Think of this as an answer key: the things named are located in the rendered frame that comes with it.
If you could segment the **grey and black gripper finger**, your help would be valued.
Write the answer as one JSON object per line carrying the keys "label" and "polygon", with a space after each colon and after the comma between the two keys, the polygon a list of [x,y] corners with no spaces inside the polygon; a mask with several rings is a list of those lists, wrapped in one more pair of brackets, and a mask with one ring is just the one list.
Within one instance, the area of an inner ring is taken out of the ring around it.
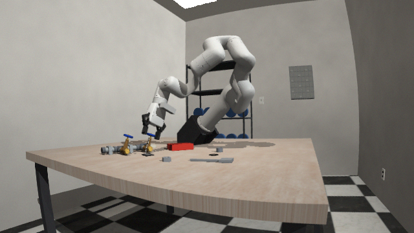
{"label": "grey and black gripper finger", "polygon": [[150,113],[144,114],[142,115],[142,122],[143,122],[143,129],[142,129],[142,134],[147,135],[147,131],[148,131],[148,125],[150,124],[149,119],[146,120],[146,117],[148,117],[150,115]]}
{"label": "grey and black gripper finger", "polygon": [[156,126],[156,127],[157,127],[157,131],[155,133],[155,138],[154,139],[159,140],[160,139],[160,134],[164,131],[164,129],[166,128],[166,125],[164,123],[164,125],[161,128],[158,127],[158,126]]}

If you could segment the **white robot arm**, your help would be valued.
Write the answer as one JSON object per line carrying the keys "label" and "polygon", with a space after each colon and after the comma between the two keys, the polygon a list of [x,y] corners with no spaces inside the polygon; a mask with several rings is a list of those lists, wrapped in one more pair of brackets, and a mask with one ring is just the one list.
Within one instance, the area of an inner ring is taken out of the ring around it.
{"label": "white robot arm", "polygon": [[205,51],[190,62],[190,69],[194,75],[191,81],[184,84],[173,76],[160,80],[153,102],[159,103],[160,108],[168,113],[175,114],[176,109],[168,104],[170,93],[178,98],[186,98],[192,94],[198,88],[201,77],[225,59],[224,50],[228,49],[236,62],[230,84],[223,89],[207,112],[197,119],[198,125],[211,133],[230,108],[235,114],[241,114],[248,108],[255,95],[255,89],[248,77],[256,64],[256,59],[238,36],[210,37],[202,46]]}

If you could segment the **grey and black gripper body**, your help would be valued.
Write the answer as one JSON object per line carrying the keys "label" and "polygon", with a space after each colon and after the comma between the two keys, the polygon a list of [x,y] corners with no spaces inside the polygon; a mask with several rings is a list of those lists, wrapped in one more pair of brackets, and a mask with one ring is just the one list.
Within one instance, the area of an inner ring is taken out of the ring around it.
{"label": "grey and black gripper body", "polygon": [[156,125],[160,128],[164,125],[166,111],[160,108],[159,103],[150,103],[146,113],[150,113],[150,115],[146,117],[151,122],[150,125]]}

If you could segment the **grey pipe manifold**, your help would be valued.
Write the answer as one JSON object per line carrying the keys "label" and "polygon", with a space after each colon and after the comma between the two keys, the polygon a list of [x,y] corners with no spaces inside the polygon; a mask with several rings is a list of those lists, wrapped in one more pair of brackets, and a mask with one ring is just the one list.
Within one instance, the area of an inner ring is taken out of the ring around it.
{"label": "grey pipe manifold", "polygon": [[[102,153],[107,153],[108,155],[112,155],[113,153],[119,152],[122,154],[128,154],[128,153],[133,153],[133,150],[142,150],[146,152],[151,152],[153,150],[151,145],[151,137],[155,137],[154,134],[150,134],[147,133],[147,135],[150,136],[149,140],[147,141],[147,144],[137,144],[135,146],[128,144],[129,139],[128,138],[133,138],[132,136],[130,136],[129,134],[126,135],[124,134],[125,137],[127,137],[127,139],[125,140],[125,144],[124,146],[106,146],[101,148],[101,152]],[[147,146],[147,147],[146,147]],[[147,148],[147,149],[146,149]]]}

